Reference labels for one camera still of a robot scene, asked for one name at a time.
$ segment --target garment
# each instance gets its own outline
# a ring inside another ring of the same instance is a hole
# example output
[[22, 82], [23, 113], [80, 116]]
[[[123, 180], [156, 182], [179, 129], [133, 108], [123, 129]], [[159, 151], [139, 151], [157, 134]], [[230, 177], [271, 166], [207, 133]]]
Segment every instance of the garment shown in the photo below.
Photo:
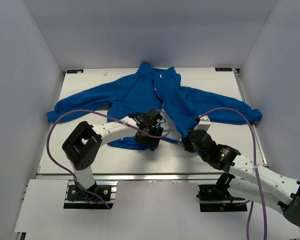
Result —
[[[117, 119], [122, 119], [132, 113], [147, 113], [151, 109], [163, 108], [182, 138], [185, 138], [188, 130], [195, 125], [195, 117], [214, 108], [228, 107], [238, 110], [249, 122], [257, 122], [262, 118], [258, 109], [251, 109], [243, 101], [196, 88], [180, 86], [180, 83], [181, 76], [176, 73], [174, 67], [158, 69], [142, 62], [135, 74], [60, 100], [55, 105], [54, 111], [47, 113], [48, 122], [52, 123], [61, 115], [72, 110], [95, 111], [105, 104], [111, 104], [107, 115]], [[62, 121], [70, 121], [83, 115], [85, 113], [74, 113], [66, 116]], [[228, 110], [215, 111], [208, 116], [212, 122], [237, 125], [245, 123], [240, 115]], [[109, 145], [133, 150], [151, 149], [147, 145], [136, 142], [134, 137], [119, 139]]]

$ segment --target purple cable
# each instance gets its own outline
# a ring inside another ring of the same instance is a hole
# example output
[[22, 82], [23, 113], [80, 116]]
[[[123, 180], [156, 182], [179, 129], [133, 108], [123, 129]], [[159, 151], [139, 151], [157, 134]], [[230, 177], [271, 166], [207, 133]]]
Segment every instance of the purple cable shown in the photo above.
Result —
[[57, 124], [61, 121], [61, 119], [63, 119], [65, 116], [68, 116], [68, 115], [74, 114], [74, 113], [88, 113], [88, 114], [96, 114], [96, 115], [99, 115], [99, 116], [102, 116], [102, 117], [111, 119], [111, 120], [113, 120], [113, 121], [115, 121], [115, 122], [118, 122], [118, 123], [120, 123], [120, 124], [124, 124], [124, 125], [126, 125], [126, 126], [128, 126], [128, 127], [130, 127], [130, 128], [133, 128], [133, 129], [137, 130], [138, 132], [140, 132], [140, 133], [142, 133], [142, 134], [144, 134], [144, 135], [146, 135], [146, 136], [148, 136], [148, 137], [150, 137], [150, 138], [154, 138], [154, 139], [162, 139], [162, 138], [166, 137], [166, 136], [170, 133], [170, 131], [171, 131], [171, 122], [170, 122], [170, 119], [169, 119], [168, 115], [167, 115], [164, 111], [161, 111], [161, 110], [158, 110], [158, 111], [161, 112], [161, 113], [163, 113], [163, 114], [165, 115], [165, 117], [166, 117], [166, 119], [168, 120], [168, 123], [169, 123], [169, 129], [168, 129], [168, 132], [167, 132], [165, 135], [163, 135], [163, 136], [152, 136], [152, 135], [148, 134], [147, 132], [142, 131], [142, 130], [140, 130], [139, 128], [137, 128], [137, 127], [135, 127], [135, 126], [133, 126], [133, 125], [131, 125], [131, 124], [129, 124], [129, 123], [126, 123], [126, 122], [123, 123], [123, 122], [122, 122], [121, 120], [119, 120], [119, 119], [116, 119], [116, 118], [114, 118], [114, 117], [112, 117], [112, 116], [107, 116], [107, 115], [102, 114], [102, 113], [100, 113], [100, 112], [91, 111], [91, 110], [86, 110], [86, 109], [78, 109], [78, 110], [69, 111], [69, 112], [63, 114], [61, 117], [59, 117], [59, 118], [52, 124], [52, 126], [51, 126], [51, 128], [50, 128], [50, 131], [49, 131], [49, 133], [48, 133], [48, 136], [47, 136], [47, 138], [46, 138], [46, 152], [47, 152], [49, 158], [52, 160], [52, 162], [54, 162], [57, 166], [59, 166], [59, 167], [62, 168], [63, 170], [66, 170], [68, 173], [70, 173], [70, 174], [73, 176], [73, 178], [74, 178], [74, 180], [76, 181], [78, 187], [79, 187], [82, 191], [84, 191], [84, 192], [86, 192], [86, 193], [88, 193], [88, 194], [91, 194], [91, 195], [93, 195], [93, 196], [99, 198], [99, 199], [101, 200], [101, 202], [103, 202], [103, 203], [105, 204], [105, 206], [106, 206], [108, 209], [111, 209], [110, 206], [106, 203], [105, 200], [103, 200], [103, 198], [102, 198], [101, 196], [99, 196], [99, 195], [98, 195], [97, 193], [95, 193], [95, 192], [92, 192], [92, 191], [89, 191], [89, 190], [85, 189], [85, 188], [80, 184], [80, 182], [77, 181], [77, 177], [76, 177], [76, 175], [75, 175], [74, 172], [72, 172], [69, 168], [67, 168], [67, 167], [65, 167], [65, 166], [63, 166], [63, 165], [61, 165], [60, 163], [58, 163], [58, 162], [54, 159], [54, 157], [52, 156], [52, 154], [51, 154], [51, 152], [50, 152], [50, 146], [49, 146], [49, 145], [50, 145], [50, 138], [51, 138], [52, 132], [53, 132], [53, 130], [55, 129], [56, 125], [57, 125]]
[[[253, 141], [253, 164], [255, 166], [257, 166], [257, 145], [256, 145], [256, 136], [254, 133], [254, 129], [252, 128], [250, 122], [248, 121], [248, 119], [239, 111], [229, 108], [229, 107], [217, 107], [214, 108], [210, 111], [207, 111], [206, 113], [202, 114], [199, 116], [199, 119], [202, 118], [203, 116], [208, 115], [209, 113], [212, 113], [214, 111], [217, 110], [229, 110], [232, 112], [235, 112], [237, 114], [239, 114], [246, 122], [246, 124], [249, 126], [249, 129], [251, 131], [252, 134], [252, 141]], [[268, 223], [267, 223], [267, 212], [266, 212], [266, 203], [265, 203], [265, 196], [264, 196], [264, 192], [262, 191], [262, 186], [261, 186], [261, 181], [260, 181], [260, 176], [259, 176], [259, 171], [258, 168], [255, 169], [255, 176], [256, 176], [256, 180], [258, 182], [258, 188], [259, 188], [259, 192], [260, 192], [260, 197], [261, 197], [261, 203], [262, 203], [262, 211], [263, 211], [263, 240], [267, 240], [267, 235], [268, 235]], [[248, 219], [246, 222], [246, 238], [247, 240], [249, 240], [249, 225], [250, 225], [250, 220], [251, 220], [251, 216], [252, 216], [252, 211], [253, 211], [253, 207], [254, 207], [254, 202], [251, 202], [251, 207], [250, 207], [250, 212], [248, 215]]]

